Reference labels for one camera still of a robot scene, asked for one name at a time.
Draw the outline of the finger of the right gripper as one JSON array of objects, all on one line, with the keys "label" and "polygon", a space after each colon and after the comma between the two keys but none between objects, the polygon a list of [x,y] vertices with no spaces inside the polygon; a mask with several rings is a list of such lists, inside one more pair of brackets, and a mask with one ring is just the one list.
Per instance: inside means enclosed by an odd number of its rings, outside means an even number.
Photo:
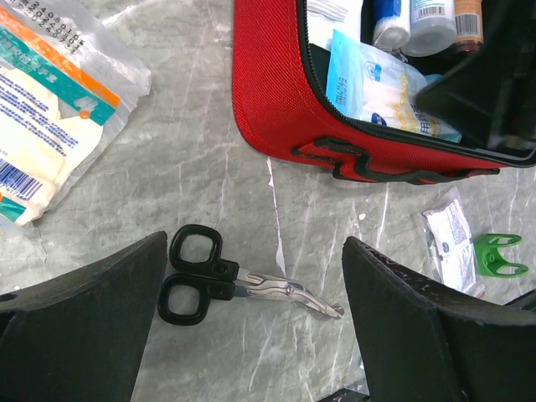
[{"label": "finger of the right gripper", "polygon": [[428,85],[418,108],[487,149],[535,148],[535,42],[489,45]]}]

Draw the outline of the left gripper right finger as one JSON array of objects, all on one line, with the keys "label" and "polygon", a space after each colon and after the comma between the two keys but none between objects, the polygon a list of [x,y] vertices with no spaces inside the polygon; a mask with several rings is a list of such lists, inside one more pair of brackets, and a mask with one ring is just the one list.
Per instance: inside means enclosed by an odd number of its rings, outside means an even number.
[{"label": "left gripper right finger", "polygon": [[483,301],[354,237],[342,266],[372,400],[534,400],[533,292]]}]

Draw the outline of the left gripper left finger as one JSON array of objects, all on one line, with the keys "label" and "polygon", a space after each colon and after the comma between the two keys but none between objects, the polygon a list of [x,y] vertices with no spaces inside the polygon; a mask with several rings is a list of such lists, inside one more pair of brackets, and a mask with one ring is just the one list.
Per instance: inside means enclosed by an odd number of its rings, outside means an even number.
[{"label": "left gripper left finger", "polygon": [[167,265],[165,232],[1,296],[3,401],[131,399]]}]

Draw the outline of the brown medicine bottle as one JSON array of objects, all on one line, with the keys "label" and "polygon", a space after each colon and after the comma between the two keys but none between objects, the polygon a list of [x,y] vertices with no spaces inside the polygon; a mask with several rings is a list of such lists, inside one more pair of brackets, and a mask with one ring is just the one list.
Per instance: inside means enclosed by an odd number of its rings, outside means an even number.
[{"label": "brown medicine bottle", "polygon": [[483,45],[482,1],[456,0],[456,40],[451,46],[455,54],[477,52]]}]

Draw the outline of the white medicine bottle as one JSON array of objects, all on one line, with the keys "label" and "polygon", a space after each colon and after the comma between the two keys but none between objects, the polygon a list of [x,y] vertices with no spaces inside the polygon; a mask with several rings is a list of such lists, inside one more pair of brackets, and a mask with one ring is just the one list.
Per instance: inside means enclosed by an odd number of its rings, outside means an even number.
[{"label": "white medicine bottle", "polygon": [[456,38],[453,0],[411,0],[410,40],[402,48],[410,57],[427,57],[449,48]]}]

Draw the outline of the clear zip bag gauze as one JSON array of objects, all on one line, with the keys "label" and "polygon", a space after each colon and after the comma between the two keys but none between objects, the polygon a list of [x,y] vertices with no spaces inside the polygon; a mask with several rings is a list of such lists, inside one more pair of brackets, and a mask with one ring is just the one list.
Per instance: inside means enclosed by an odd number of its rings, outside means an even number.
[{"label": "clear zip bag gauze", "polygon": [[481,298],[472,232],[456,187],[429,202],[415,215],[431,263],[432,278],[468,296]]}]

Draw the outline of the blue cotton swab bag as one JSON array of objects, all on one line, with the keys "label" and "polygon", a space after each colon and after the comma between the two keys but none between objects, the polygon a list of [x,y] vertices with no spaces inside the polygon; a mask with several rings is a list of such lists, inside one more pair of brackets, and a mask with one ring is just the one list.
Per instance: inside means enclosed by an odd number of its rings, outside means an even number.
[{"label": "blue cotton swab bag", "polygon": [[347,118],[459,142],[458,131],[415,106],[417,93],[440,77],[333,32],[326,96]]}]

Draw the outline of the white blue ointment tube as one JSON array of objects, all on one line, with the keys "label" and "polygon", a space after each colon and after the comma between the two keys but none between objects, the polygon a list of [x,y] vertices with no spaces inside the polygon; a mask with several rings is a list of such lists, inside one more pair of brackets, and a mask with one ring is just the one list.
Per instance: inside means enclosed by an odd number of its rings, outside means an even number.
[{"label": "white blue ointment tube", "polygon": [[373,46],[391,51],[410,41],[410,0],[374,1]]}]

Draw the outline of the black handled scissors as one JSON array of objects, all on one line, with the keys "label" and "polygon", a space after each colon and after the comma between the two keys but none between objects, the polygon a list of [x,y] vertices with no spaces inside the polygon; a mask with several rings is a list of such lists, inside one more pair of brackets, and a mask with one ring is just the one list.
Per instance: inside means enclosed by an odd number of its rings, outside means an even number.
[{"label": "black handled scissors", "polygon": [[[196,235],[210,240],[208,258],[199,262],[185,260],[182,257],[183,244],[187,238]],[[235,297],[296,302],[332,319],[343,317],[342,307],[322,301],[299,282],[241,268],[238,263],[222,258],[222,249],[223,239],[216,229],[187,224],[175,233],[168,260],[177,272],[163,281],[157,302],[158,314],[164,322],[185,327],[198,325],[206,318],[211,301],[228,302]],[[177,286],[192,288],[199,294],[194,313],[172,311],[169,299]]]}]

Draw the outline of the white blue mask packet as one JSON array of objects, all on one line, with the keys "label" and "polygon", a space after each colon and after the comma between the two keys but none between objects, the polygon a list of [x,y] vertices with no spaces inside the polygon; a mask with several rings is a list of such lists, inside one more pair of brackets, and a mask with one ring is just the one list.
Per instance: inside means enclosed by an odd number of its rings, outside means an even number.
[{"label": "white blue mask packet", "polygon": [[307,36],[310,44],[331,50],[334,31],[361,39],[363,0],[307,0]]}]

